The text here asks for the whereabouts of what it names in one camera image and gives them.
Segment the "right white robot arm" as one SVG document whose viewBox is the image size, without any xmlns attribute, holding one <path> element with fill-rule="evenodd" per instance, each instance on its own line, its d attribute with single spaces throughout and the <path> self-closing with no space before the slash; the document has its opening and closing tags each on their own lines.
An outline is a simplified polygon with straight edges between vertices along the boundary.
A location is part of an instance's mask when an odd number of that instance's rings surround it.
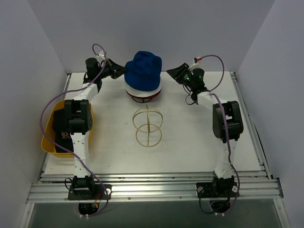
<svg viewBox="0 0 304 228">
<path fill-rule="evenodd" d="M 212 193 L 222 196 L 229 189 L 235 188 L 233 165 L 236 143 L 243 133 L 244 125 L 237 101 L 220 99 L 204 83 L 205 71 L 198 67 L 181 66 L 166 71 L 178 84 L 190 90 L 195 104 L 212 112 L 212 131 L 223 147 L 219 152 L 211 184 Z"/>
</svg>

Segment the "blue bucket hat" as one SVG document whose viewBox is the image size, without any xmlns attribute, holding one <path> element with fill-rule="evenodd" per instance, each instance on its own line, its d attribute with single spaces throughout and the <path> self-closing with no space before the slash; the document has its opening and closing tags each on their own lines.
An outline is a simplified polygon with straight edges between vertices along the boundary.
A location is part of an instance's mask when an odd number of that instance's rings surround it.
<svg viewBox="0 0 304 228">
<path fill-rule="evenodd" d="M 124 80 L 131 88 L 151 92 L 159 87 L 162 71 L 162 59 L 159 56 L 148 51 L 138 51 L 125 67 L 128 71 L 124 74 Z"/>
</svg>

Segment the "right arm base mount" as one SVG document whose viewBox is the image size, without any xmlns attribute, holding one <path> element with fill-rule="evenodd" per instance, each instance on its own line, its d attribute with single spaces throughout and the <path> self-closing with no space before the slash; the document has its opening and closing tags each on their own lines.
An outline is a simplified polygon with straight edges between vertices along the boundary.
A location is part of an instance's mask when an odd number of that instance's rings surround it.
<svg viewBox="0 0 304 228">
<path fill-rule="evenodd" d="M 239 197 L 239 189 L 236 183 L 232 187 L 217 190 L 211 182 L 197 182 L 196 191 L 199 208 L 208 215 L 225 216 Z M 202 206 L 203 199 L 209 200 L 208 210 L 205 210 Z"/>
</svg>

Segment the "white bucket hat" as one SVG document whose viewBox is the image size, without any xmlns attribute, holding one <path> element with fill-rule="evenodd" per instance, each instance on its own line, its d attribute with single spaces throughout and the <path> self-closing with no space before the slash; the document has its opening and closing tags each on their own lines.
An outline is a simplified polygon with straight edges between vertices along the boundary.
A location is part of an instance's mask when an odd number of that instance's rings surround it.
<svg viewBox="0 0 304 228">
<path fill-rule="evenodd" d="M 139 97 L 139 98 L 147 98 L 147 97 L 154 96 L 154 95 L 158 94 L 162 89 L 161 80 L 160 80 L 160 83 L 159 83 L 159 86 L 157 87 L 157 89 L 152 90 L 152 91 L 142 91 L 142 90 L 134 89 L 133 87 L 129 86 L 125 81 L 124 81 L 124 85 L 125 85 L 125 90 L 128 95 L 130 95 L 132 97 Z"/>
</svg>

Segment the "red bucket hat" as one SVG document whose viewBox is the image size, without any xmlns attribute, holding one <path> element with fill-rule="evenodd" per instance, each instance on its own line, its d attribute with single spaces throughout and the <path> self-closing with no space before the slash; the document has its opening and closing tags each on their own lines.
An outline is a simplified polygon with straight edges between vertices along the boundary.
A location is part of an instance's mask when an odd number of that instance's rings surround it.
<svg viewBox="0 0 304 228">
<path fill-rule="evenodd" d="M 131 96 L 136 96 L 136 97 L 149 97 L 153 96 L 154 98 L 157 97 L 160 93 L 161 90 L 154 90 L 154 91 L 140 91 L 140 90 L 126 90 L 127 94 Z"/>
</svg>

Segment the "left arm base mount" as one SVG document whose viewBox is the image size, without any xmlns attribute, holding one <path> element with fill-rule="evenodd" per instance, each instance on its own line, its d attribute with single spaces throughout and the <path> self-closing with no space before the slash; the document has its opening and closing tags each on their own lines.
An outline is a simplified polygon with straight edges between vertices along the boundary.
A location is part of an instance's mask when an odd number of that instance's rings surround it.
<svg viewBox="0 0 304 228">
<path fill-rule="evenodd" d="M 64 185 L 68 190 L 68 200 L 93 200 L 93 203 L 79 203 L 79 216 L 89 218 L 105 209 L 112 195 L 112 186 L 95 183 L 93 176 L 66 178 Z"/>
</svg>

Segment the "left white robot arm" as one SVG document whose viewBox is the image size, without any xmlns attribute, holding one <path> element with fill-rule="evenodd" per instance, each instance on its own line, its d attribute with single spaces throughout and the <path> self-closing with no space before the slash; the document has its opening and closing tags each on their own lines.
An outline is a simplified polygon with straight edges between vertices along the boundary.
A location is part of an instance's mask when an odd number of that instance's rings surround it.
<svg viewBox="0 0 304 228">
<path fill-rule="evenodd" d="M 71 152 L 75 158 L 71 190 L 78 190 L 84 199 L 91 199 L 96 193 L 94 176 L 89 171 L 88 143 L 93 127 L 91 101 L 100 92 L 104 78 L 117 79 L 128 69 L 109 58 L 98 62 L 91 57 L 85 64 L 82 89 L 74 98 L 66 99 L 62 109 L 54 112 L 52 128 L 55 132 L 55 151 Z"/>
</svg>

